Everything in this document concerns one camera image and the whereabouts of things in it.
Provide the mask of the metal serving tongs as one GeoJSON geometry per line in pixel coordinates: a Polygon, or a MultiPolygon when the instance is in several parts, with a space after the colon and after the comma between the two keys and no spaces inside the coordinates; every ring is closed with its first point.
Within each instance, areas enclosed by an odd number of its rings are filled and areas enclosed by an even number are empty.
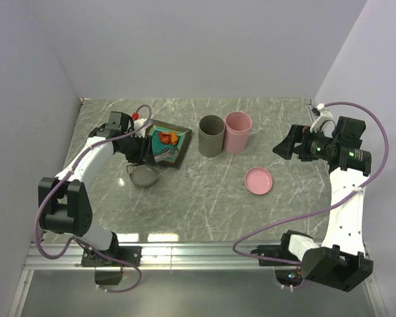
{"type": "MultiPolygon", "coordinates": [[[[172,158],[173,156],[176,156],[178,154],[179,150],[177,147],[173,148],[165,148],[163,151],[158,153],[157,155],[154,156],[154,163],[159,163],[163,160],[172,158]]],[[[143,163],[129,163],[126,166],[127,173],[131,174],[138,166],[143,165],[143,163]]]]}

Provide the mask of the grey round lid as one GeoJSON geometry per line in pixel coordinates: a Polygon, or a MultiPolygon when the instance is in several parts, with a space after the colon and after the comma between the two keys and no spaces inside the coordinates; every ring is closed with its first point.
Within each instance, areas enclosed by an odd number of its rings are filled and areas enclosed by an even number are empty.
{"type": "Polygon", "coordinates": [[[128,166],[127,172],[131,183],[140,188],[152,186],[158,179],[158,173],[153,166],[128,166]]]}

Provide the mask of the orange fried food piece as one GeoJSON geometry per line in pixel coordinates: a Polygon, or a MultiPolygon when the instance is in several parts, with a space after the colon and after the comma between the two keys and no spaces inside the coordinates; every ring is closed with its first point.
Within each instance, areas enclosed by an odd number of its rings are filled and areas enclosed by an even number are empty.
{"type": "Polygon", "coordinates": [[[176,146],[179,138],[174,132],[159,131],[158,138],[162,144],[176,146]]]}

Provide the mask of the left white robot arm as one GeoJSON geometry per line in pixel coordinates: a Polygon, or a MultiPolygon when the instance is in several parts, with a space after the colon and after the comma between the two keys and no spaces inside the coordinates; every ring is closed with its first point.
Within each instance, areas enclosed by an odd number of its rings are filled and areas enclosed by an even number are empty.
{"type": "Polygon", "coordinates": [[[66,168],[53,178],[41,179],[34,243],[43,257],[56,260],[63,254],[51,255],[42,248],[40,229],[70,235],[70,242],[96,253],[104,265],[118,262],[117,235],[94,221],[88,191],[104,163],[116,153],[135,166],[155,164],[152,141],[146,133],[150,124],[151,117],[140,118],[138,112],[111,112],[106,123],[88,134],[85,146],[66,168]]]}

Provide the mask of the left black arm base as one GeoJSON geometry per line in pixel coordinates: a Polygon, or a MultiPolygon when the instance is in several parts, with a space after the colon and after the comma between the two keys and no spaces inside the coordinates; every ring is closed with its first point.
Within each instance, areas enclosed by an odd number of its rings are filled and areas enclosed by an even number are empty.
{"type": "Polygon", "coordinates": [[[139,269],[142,248],[140,246],[118,246],[115,250],[100,251],[85,249],[81,267],[94,269],[94,280],[103,287],[118,286],[126,269],[139,269]]]}

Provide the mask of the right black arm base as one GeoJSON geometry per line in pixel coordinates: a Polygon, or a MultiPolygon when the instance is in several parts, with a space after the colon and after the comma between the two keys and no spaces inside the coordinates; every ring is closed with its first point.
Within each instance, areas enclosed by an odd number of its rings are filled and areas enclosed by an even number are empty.
{"type": "MultiPolygon", "coordinates": [[[[258,245],[252,254],[263,256],[266,258],[278,258],[293,262],[298,262],[298,258],[290,252],[283,252],[280,245],[258,245]]],[[[300,267],[292,267],[291,269],[280,269],[280,266],[285,266],[286,263],[259,260],[261,267],[274,267],[275,283],[281,287],[295,288],[303,283],[300,267]]]]}

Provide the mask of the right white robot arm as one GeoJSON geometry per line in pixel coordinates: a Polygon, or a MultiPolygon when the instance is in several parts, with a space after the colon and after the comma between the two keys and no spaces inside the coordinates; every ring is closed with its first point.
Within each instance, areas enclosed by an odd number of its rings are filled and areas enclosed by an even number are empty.
{"type": "Polygon", "coordinates": [[[362,150],[362,120],[340,117],[332,136],[311,131],[307,125],[292,125],[273,152],[289,160],[293,154],[303,162],[324,160],[329,166],[331,206],[325,238],[318,246],[312,237],[288,230],[280,240],[282,262],[300,261],[303,279],[344,292],[353,290],[374,269],[365,257],[362,217],[365,189],[362,183],[371,172],[372,156],[362,150]]]}

